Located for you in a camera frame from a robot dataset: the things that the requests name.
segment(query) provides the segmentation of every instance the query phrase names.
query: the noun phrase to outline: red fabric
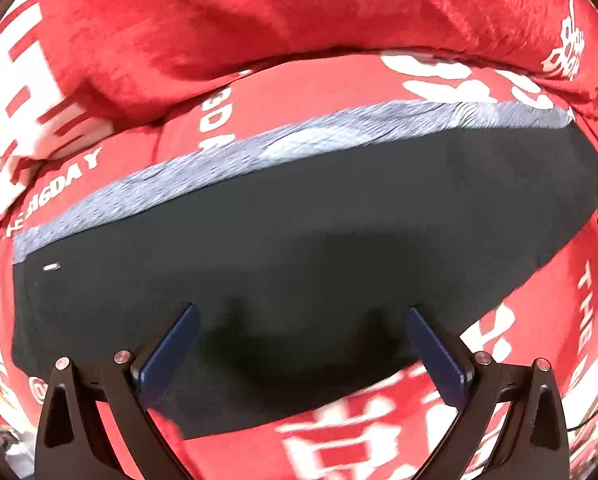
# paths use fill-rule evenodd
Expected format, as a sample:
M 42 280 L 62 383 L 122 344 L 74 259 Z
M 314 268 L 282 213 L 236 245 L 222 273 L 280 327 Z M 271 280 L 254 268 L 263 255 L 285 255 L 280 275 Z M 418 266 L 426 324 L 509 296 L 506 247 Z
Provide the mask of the red fabric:
M 555 86 L 582 112 L 596 114 L 588 105 L 598 87 L 598 13 L 588 0 L 572 2 L 585 48 L 574 81 Z M 540 76 L 542 62 L 562 46 L 562 22 L 570 16 L 570 0 L 40 3 L 38 35 L 63 92 L 126 125 L 161 117 L 252 62 L 331 48 L 432 48 Z
M 376 56 L 301 61 L 244 79 L 239 71 L 258 71 L 290 57 L 333 49 L 402 47 L 470 60 L 471 65 L 510 67 L 541 86 L 537 92 L 521 88 L 527 98 L 538 100 L 544 95 L 557 106 L 571 105 L 598 149 L 598 13 L 588 0 L 25 0 L 2 21 L 0 34 L 12 30 L 9 27 L 16 26 L 17 18 L 35 5 L 41 18 L 7 52 L 14 64 L 39 47 L 50 87 L 59 91 L 54 101 L 26 112 L 30 128 L 43 134 L 38 145 L 29 142 L 34 146 L 25 151 L 23 143 L 13 144 L 13 132 L 26 132 L 24 127 L 0 132 L 0 179 L 18 186 L 8 189 L 10 198 L 0 202 L 0 222 L 5 218 L 0 223 L 0 342 L 8 372 L 1 379 L 33 422 L 38 420 L 43 384 L 13 365 L 9 345 L 14 312 L 12 235 L 16 232 L 51 220 L 115 179 L 194 152 L 217 136 L 234 134 L 238 140 L 344 107 L 420 98 L 404 88 L 407 81 L 454 90 L 462 82 L 481 81 L 498 100 L 518 99 L 512 95 L 514 85 L 489 69 L 474 68 L 469 76 L 451 81 L 436 75 L 416 78 L 387 69 Z M 12 95 L 0 103 L 1 115 L 16 120 L 31 102 L 26 97 L 39 95 L 34 83 L 13 86 Z M 207 98 L 201 96 L 229 83 L 233 83 L 232 94 L 219 96 L 221 107 L 232 105 L 229 117 L 202 132 L 200 123 L 208 111 L 198 106 Z M 66 110 L 74 117 L 57 121 Z M 83 150 L 111 133 L 110 124 L 122 133 Z M 64 150 L 80 151 L 64 158 Z M 34 160 L 53 158 L 59 160 L 48 162 L 32 178 Z M 73 177 L 70 185 L 53 192 L 52 183 L 68 172 Z M 588 267 L 592 278 L 581 282 Z M 584 286 L 593 294 L 595 329 L 575 352 L 581 341 L 581 302 L 589 294 Z M 514 314 L 514 325 L 504 335 L 487 340 L 485 349 L 508 345 L 506 360 L 526 364 L 536 357 L 533 343 L 540 338 L 544 356 L 559 370 L 562 389 L 576 383 L 575 367 L 583 363 L 581 370 L 586 370 L 598 356 L 594 219 L 505 304 L 507 310 L 481 320 L 479 333 L 492 333 L 496 316 L 508 310 Z M 549 333 L 545 326 L 551 327 Z M 330 446 L 336 451 L 322 453 L 319 444 L 363 435 L 370 438 L 372 431 L 379 430 L 383 435 L 392 432 L 397 453 L 374 464 L 368 480 L 396 480 L 421 465 L 444 423 L 452 418 L 431 397 L 429 378 L 415 372 L 406 370 L 393 383 L 330 407 L 345 412 L 348 420 L 363 416 L 369 403 L 381 397 L 387 414 L 354 423 L 314 427 L 315 421 L 323 422 L 324 413 L 336 412 L 304 413 L 261 428 L 182 442 L 169 421 L 158 414 L 154 418 L 198 479 L 231 479 L 236 471 L 259 480 L 314 478 L 302 469 L 305 464 L 292 451 L 294 444 L 306 444 L 321 468 L 342 466 L 346 458 L 351 462 L 364 458 L 358 445 Z M 288 427 L 290 423 L 312 426 Z M 110 425 L 108 431 L 114 433 Z M 116 446 L 119 437 L 111 437 Z M 124 467 L 132 469 L 127 453 Z M 354 478 L 350 468 L 336 471 L 346 480 Z
M 589 0 L 19 0 L 0 23 L 0 224 L 38 161 L 160 120 L 239 71 L 402 47 L 527 73 L 598 118 Z
M 13 235 L 56 218 L 109 182 L 155 163 L 200 151 L 200 145 L 208 140 L 234 134 L 234 142 L 283 124 L 349 107 L 394 99 L 422 99 L 411 90 L 421 92 L 421 84 L 425 84 L 424 92 L 429 96 L 439 95 L 435 92 L 440 89 L 446 92 L 451 88 L 461 92 L 464 100 L 470 100 L 476 96 L 474 85 L 477 84 L 481 92 L 487 92 L 490 98 L 498 101 L 521 97 L 545 106 L 545 99 L 548 99 L 555 106 L 567 107 L 550 92 L 541 89 L 533 92 L 529 79 L 505 76 L 503 74 L 507 73 L 491 68 L 472 67 L 468 70 L 462 64 L 452 64 L 448 68 L 437 65 L 438 62 L 406 53 L 355 54 L 289 62 L 241 78 L 229 87 L 229 91 L 223 89 L 208 96 L 204 104 L 194 101 L 181 104 L 172 110 L 162 125 L 127 130 L 74 156 L 46 164 L 7 219 L 1 232 L 0 247 L 0 341 L 8 370 L 4 381 L 16 393 L 32 423 L 37 422 L 40 414 L 42 383 L 36 378 L 28 378 L 15 367 L 10 346 L 6 343 L 12 340 L 14 323 Z M 408 73 L 423 69 L 431 71 L 432 75 Z M 454 73 L 456 78 L 448 79 L 448 70 L 457 69 L 463 76 Z M 462 87 L 466 82 L 472 82 L 469 85 L 471 91 Z M 513 88 L 522 89 L 523 94 L 513 92 Z M 224 110 L 224 113 L 217 114 L 218 110 Z M 200 124 L 209 114 L 215 114 L 210 123 L 218 126 L 209 132 L 201 132 Z M 598 120 L 582 121 L 579 118 L 578 122 L 598 150 Z M 52 195 L 53 181 L 67 178 L 69 174 L 73 176 L 70 184 Z M 581 282 L 581 277 L 586 274 L 586 264 L 591 269 L 589 284 L 588 280 Z M 594 332 L 589 340 L 583 340 L 584 345 L 579 349 L 580 306 L 590 292 L 593 294 L 589 305 L 594 311 Z M 495 328 L 500 329 L 502 321 L 504 328 L 498 332 Z M 551 330 L 546 333 L 544 327 L 547 325 Z M 536 357 L 534 342 L 537 338 L 542 340 L 544 357 L 557 370 L 563 392 L 578 380 L 575 369 L 582 359 L 588 356 L 581 369 L 585 371 L 598 356 L 598 228 L 595 218 L 544 269 L 535 273 L 495 312 L 480 320 L 466 336 L 471 345 L 480 344 L 500 360 L 519 364 L 526 364 Z M 99 409 L 124 470 L 140 480 L 141 475 L 107 405 L 102 404 Z M 337 422 L 337 413 L 344 418 L 343 422 Z M 504 411 L 500 411 L 493 419 L 492 435 L 483 449 L 487 449 L 487 442 L 496 436 L 503 415 Z M 319 468 L 330 465 L 342 474 L 344 480 L 349 480 L 354 478 L 353 469 L 345 468 L 345 464 L 370 460 L 368 444 L 376 438 L 387 438 L 387 448 L 384 448 L 396 446 L 396 455 L 386 455 L 382 459 L 375 457 L 377 465 L 372 467 L 368 477 L 368 480 L 386 480 L 393 474 L 396 478 L 399 475 L 406 478 L 406 473 L 419 468 L 430 447 L 447 429 L 454 412 L 448 411 L 434 396 L 428 376 L 412 367 L 372 391 L 359 392 L 325 410 L 302 413 L 235 433 L 183 441 L 175 424 L 159 413 L 152 412 L 151 416 L 181 462 L 197 479 L 228 480 L 238 471 L 240 476 L 257 480 L 304 480 L 309 476 L 306 476 L 308 473 L 304 468 L 307 466 L 298 451 L 298 443 L 308 449 L 310 460 L 321 464 Z M 330 416 L 335 417 L 334 422 L 324 423 Z M 479 466 L 480 457 L 478 454 L 471 468 Z

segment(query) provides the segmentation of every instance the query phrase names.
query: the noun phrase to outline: metal screw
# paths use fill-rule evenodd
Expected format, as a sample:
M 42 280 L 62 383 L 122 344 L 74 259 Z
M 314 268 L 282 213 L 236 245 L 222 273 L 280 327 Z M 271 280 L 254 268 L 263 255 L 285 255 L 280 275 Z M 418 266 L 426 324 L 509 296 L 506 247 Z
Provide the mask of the metal screw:
M 492 362 L 492 356 L 488 352 L 479 351 L 474 354 L 474 359 L 480 365 L 487 366 Z
M 550 370 L 550 361 L 548 361 L 547 359 L 544 359 L 543 357 L 539 357 L 536 361 L 537 363 L 537 368 L 539 370 L 541 370 L 542 372 L 547 372 L 548 370 Z
M 127 350 L 119 350 L 116 354 L 114 354 L 114 362 L 123 365 L 127 363 L 132 357 L 132 354 Z
M 54 365 L 57 367 L 57 370 L 65 370 L 69 364 L 70 360 L 67 357 L 62 357 L 57 359 L 57 362 Z

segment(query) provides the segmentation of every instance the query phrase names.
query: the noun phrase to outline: gray fabric edge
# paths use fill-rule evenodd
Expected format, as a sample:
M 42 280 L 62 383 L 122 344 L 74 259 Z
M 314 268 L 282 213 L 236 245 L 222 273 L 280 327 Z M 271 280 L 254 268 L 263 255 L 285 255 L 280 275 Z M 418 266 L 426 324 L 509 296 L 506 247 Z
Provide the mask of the gray fabric edge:
M 390 101 L 348 108 L 274 128 L 225 146 L 188 153 L 102 187 L 47 224 L 14 237 L 13 264 L 46 245 L 146 211 L 221 180 L 336 150 L 424 136 L 453 128 L 564 128 L 566 110 L 521 102 Z

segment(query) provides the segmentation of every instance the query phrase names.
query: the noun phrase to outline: black cable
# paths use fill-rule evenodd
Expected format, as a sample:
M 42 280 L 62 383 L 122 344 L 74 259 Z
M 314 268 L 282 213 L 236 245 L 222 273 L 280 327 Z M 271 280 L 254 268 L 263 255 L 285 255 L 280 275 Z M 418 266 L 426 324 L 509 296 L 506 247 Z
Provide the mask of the black cable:
M 582 427 L 584 427 L 588 422 L 590 422 L 597 415 L 598 415 L 598 408 L 596 410 L 594 410 L 594 413 L 592 415 L 590 415 L 588 418 L 586 418 L 586 420 L 584 420 L 581 424 L 579 424 L 578 426 L 575 426 L 574 428 L 568 428 L 566 431 L 570 432 L 570 431 L 580 430 Z

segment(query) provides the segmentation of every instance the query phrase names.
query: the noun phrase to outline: black cloth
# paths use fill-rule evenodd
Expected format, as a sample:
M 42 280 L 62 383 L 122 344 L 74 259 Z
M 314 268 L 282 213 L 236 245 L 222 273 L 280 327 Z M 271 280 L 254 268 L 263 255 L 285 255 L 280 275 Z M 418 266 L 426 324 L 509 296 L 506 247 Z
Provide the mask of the black cloth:
M 158 409 L 185 438 L 256 426 L 411 363 L 412 304 L 462 332 L 597 205 L 598 155 L 574 124 L 282 164 L 30 254 L 15 266 L 13 359 L 41 378 L 58 356 L 110 359 L 191 301 L 202 333 Z

